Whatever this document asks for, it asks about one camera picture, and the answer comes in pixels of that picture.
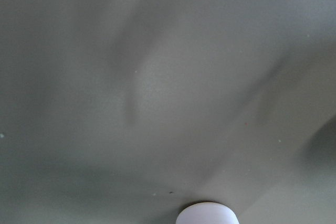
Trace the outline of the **pink cup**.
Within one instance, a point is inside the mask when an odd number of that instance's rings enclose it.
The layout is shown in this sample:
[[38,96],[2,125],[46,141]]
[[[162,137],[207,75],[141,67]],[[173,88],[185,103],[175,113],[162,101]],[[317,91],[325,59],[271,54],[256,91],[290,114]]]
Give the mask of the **pink cup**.
[[200,202],[182,210],[176,224],[239,224],[235,213],[216,202]]

